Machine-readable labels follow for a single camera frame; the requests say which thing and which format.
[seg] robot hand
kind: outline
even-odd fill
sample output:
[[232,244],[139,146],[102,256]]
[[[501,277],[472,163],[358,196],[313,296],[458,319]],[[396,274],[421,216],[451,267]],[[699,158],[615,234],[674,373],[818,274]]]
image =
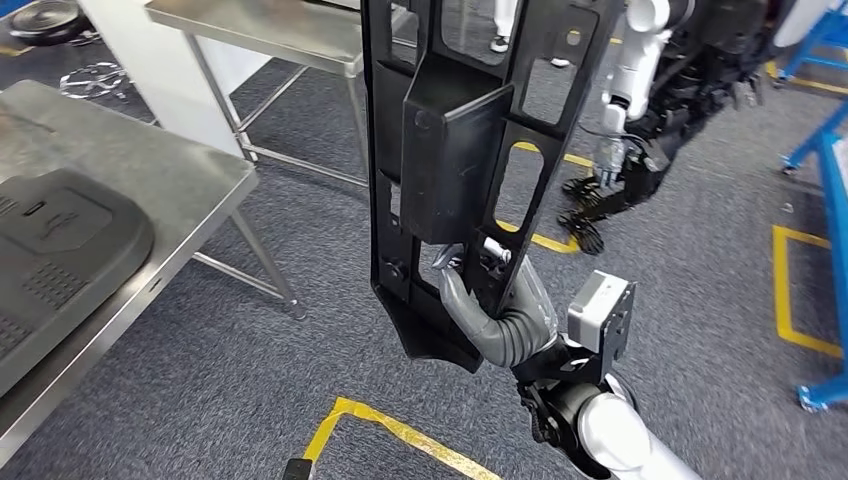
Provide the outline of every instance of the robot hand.
[[609,371],[624,349],[633,284],[595,272],[569,307],[575,338],[566,340],[528,258],[493,319],[468,294],[461,255],[461,246],[448,246],[433,264],[442,303],[484,358],[512,368],[537,442],[564,453],[587,478],[700,479],[648,430],[632,393]]
[[626,153],[627,147],[620,138],[603,137],[598,140],[592,155],[592,171],[602,191],[616,188]]
[[439,269],[442,304],[480,354],[499,367],[514,367],[550,346],[556,339],[557,318],[548,293],[529,258],[524,258],[501,318],[490,318],[471,298],[456,267],[459,245],[446,247],[434,268]]

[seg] robotic arm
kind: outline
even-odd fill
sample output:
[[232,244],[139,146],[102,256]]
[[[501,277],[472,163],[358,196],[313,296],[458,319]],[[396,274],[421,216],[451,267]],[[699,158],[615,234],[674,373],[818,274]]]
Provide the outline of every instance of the robotic arm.
[[738,108],[743,96],[762,103],[760,66],[826,8],[819,0],[630,2],[600,129],[587,130],[600,137],[595,175],[563,186],[577,208],[559,220],[582,249],[603,251],[593,223],[653,196],[678,150],[725,105]]
[[642,118],[654,74],[672,29],[692,15],[695,0],[635,0],[625,14],[624,38],[604,95],[601,115],[603,135],[595,151],[597,181],[612,186],[621,171],[627,147],[622,140],[627,121]]
[[569,308],[569,337],[557,331],[556,312],[530,259],[497,320],[468,295],[461,259],[461,247],[449,246],[433,265],[442,302],[483,358],[512,369],[536,441],[564,453],[592,479],[701,478],[648,430],[632,393],[611,370],[624,352],[635,284],[594,272]]
[[[627,343],[635,285],[593,273],[569,308],[566,336],[524,258],[624,0],[519,2],[497,65],[444,43],[442,0],[394,2],[418,16],[414,62],[393,54],[392,0],[363,0],[362,27],[371,282],[406,353],[472,373],[484,359],[510,368],[533,437],[589,478],[699,478],[645,427],[612,371]],[[787,18],[808,16],[808,3],[630,1],[601,130],[591,132],[600,137],[596,176],[567,185],[578,209],[562,222],[584,249],[598,247],[590,245],[599,240],[592,222],[657,191],[680,147],[736,101],[737,84],[758,91],[756,71],[777,48],[772,39],[793,38],[780,32]],[[538,58],[576,69],[554,122],[524,111]],[[494,210],[517,142],[535,145],[544,165],[512,232]],[[437,285],[422,275],[428,246],[443,247]]]

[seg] white sneaker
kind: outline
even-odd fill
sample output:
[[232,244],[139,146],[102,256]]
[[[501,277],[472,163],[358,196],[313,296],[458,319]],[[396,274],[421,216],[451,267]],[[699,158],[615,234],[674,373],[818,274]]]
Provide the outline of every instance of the white sneaker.
[[489,50],[495,53],[504,53],[509,50],[509,37],[495,36],[489,43]]
[[564,58],[552,58],[551,59],[551,65],[553,65],[557,68],[565,68],[565,67],[571,65],[571,62],[569,62],[568,60],[566,60]]

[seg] black plastic panel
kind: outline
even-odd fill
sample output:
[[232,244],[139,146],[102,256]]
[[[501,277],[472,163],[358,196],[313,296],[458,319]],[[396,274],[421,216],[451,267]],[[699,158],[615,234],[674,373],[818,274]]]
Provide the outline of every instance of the black plastic panel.
[[0,396],[144,263],[153,227],[70,170],[0,184]]

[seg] stainless steel table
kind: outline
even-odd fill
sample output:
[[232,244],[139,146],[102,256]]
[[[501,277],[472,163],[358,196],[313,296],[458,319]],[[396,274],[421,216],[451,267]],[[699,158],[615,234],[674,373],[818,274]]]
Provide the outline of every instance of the stainless steel table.
[[[275,160],[367,187],[365,180],[253,145],[247,128],[309,68],[343,76],[353,107],[364,173],[368,171],[368,132],[359,107],[354,80],[363,70],[362,26],[359,12],[303,0],[153,0],[145,7],[154,22],[186,35],[218,105],[241,144],[246,158],[259,154]],[[411,14],[397,8],[393,23]],[[301,65],[244,120],[215,76],[195,36],[211,38]]]
[[228,217],[275,280],[269,293],[304,314],[237,209],[258,183],[250,162],[35,82],[0,93],[0,181],[58,167],[80,170],[133,199],[152,220],[156,239],[146,264],[0,397],[0,466]]

